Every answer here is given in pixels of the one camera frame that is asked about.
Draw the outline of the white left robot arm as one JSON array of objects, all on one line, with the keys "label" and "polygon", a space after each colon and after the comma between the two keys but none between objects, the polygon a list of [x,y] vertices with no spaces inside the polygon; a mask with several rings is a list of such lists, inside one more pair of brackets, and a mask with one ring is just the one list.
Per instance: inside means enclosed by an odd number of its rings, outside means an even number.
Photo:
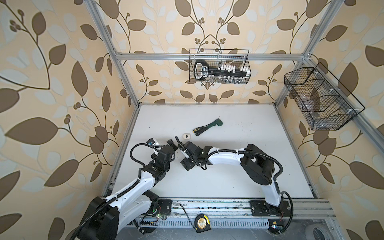
[{"label": "white left robot arm", "polygon": [[94,198],[79,226],[69,236],[71,240],[114,240],[129,223],[142,214],[153,215],[158,210],[158,195],[151,192],[170,170],[170,163],[176,158],[177,145],[168,140],[160,145],[154,139],[144,143],[154,152],[152,160],[142,164],[138,177],[121,190],[105,198]]}]

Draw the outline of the beige earbud charging case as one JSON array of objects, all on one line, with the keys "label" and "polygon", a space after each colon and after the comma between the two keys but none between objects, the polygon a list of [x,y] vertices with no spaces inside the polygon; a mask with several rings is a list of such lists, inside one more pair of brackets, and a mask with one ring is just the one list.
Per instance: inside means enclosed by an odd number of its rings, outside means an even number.
[{"label": "beige earbud charging case", "polygon": [[184,140],[189,140],[191,138],[191,134],[183,134]]}]

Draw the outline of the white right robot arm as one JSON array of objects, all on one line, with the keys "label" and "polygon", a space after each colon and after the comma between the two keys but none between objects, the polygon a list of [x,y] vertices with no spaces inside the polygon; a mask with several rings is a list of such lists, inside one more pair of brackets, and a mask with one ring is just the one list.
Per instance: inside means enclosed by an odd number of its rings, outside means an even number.
[{"label": "white right robot arm", "polygon": [[275,158],[267,155],[257,146],[248,144],[247,147],[238,150],[218,149],[212,146],[205,146],[203,149],[192,142],[182,143],[176,137],[177,144],[172,140],[168,141],[174,150],[180,150],[185,158],[181,161],[182,166],[191,170],[197,166],[203,170],[208,165],[231,165],[240,166],[252,181],[262,186],[265,196],[264,203],[254,210],[260,214],[269,216],[284,215],[284,197],[279,189],[277,178],[283,173],[283,165]]}]

